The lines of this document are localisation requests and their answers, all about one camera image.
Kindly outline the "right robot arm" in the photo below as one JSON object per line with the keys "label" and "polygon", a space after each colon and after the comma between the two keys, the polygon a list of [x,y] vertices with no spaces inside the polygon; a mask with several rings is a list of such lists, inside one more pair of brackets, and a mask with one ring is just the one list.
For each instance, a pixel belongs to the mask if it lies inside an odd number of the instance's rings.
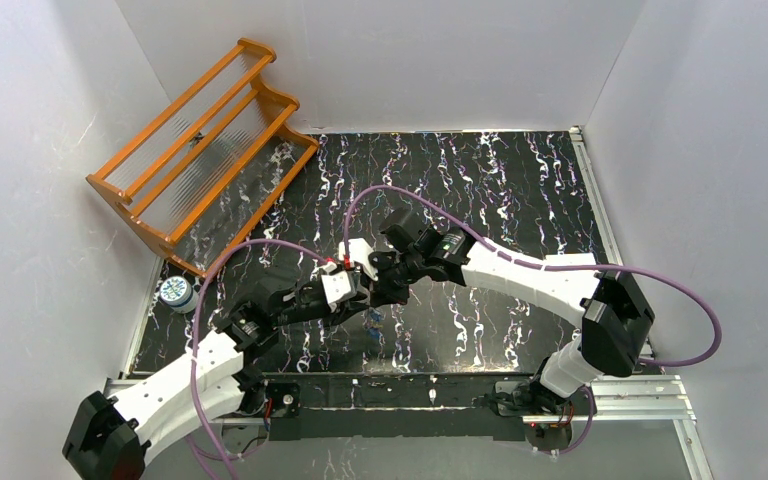
{"label": "right robot arm", "polygon": [[630,376],[655,315],[635,278],[618,265],[598,265],[591,254],[544,259],[505,248],[461,221],[441,233],[408,209],[380,227],[392,251],[345,239],[346,262],[361,266],[378,304],[404,303],[410,287],[429,278],[500,292],[546,310],[579,335],[542,361],[517,388],[522,402],[555,405],[604,376]]}

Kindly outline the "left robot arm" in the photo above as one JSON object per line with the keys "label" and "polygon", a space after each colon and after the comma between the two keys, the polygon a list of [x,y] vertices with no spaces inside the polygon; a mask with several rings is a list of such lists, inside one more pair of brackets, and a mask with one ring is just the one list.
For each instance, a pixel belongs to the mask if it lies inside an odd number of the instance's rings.
{"label": "left robot arm", "polygon": [[339,325],[366,310],[370,293],[346,272],[304,284],[261,280],[216,321],[195,354],[107,397],[83,399],[62,455],[83,479],[138,479],[163,450],[227,414],[255,411],[267,401],[254,366],[277,342],[281,327],[320,320]]}

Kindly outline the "blue tag on plate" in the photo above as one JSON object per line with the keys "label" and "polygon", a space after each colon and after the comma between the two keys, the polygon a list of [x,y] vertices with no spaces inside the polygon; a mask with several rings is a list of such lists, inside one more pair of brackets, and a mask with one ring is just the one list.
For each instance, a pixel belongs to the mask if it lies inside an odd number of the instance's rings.
{"label": "blue tag on plate", "polygon": [[368,310],[366,317],[366,330],[367,333],[374,339],[381,338],[383,315],[377,310]]}

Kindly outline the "small patterned round jar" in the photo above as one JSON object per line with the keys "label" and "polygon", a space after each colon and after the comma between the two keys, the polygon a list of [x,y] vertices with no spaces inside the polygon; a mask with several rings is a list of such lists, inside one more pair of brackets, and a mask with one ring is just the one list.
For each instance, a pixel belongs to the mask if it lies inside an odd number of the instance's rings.
{"label": "small patterned round jar", "polygon": [[181,314],[193,312],[198,303],[196,290],[183,276],[172,276],[163,280],[158,288],[158,297],[174,312]]}

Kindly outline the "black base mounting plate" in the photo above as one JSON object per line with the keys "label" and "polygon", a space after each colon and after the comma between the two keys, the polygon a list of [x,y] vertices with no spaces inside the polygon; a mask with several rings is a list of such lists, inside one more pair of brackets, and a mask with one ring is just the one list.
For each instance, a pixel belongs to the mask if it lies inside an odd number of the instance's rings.
{"label": "black base mounting plate", "polygon": [[278,374],[237,411],[218,417],[263,427],[273,441],[301,439],[486,437],[534,441],[540,450],[572,441],[573,420],[588,415],[578,393],[540,410],[524,404],[520,374]]}

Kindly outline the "orange wooden rack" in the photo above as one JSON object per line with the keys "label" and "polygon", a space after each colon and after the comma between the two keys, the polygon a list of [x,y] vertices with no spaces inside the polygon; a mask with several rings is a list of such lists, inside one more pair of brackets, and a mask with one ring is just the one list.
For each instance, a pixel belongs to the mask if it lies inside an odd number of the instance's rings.
{"label": "orange wooden rack", "polygon": [[270,86],[270,46],[241,38],[87,183],[159,257],[205,276],[315,156],[300,103]]}

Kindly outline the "aluminium frame rail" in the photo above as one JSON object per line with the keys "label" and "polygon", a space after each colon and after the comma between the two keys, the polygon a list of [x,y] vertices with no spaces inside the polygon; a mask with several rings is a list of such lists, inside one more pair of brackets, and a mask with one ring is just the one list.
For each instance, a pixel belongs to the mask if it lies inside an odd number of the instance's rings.
{"label": "aluminium frame rail", "polygon": [[274,442],[325,438],[489,437],[558,455],[598,422],[665,422],[689,475],[712,472],[690,399],[676,375],[607,377],[545,412],[516,403],[525,377],[512,373],[269,374],[252,392],[232,378],[191,388],[184,373],[115,380],[92,398],[119,415],[154,460],[203,424],[258,427]]}

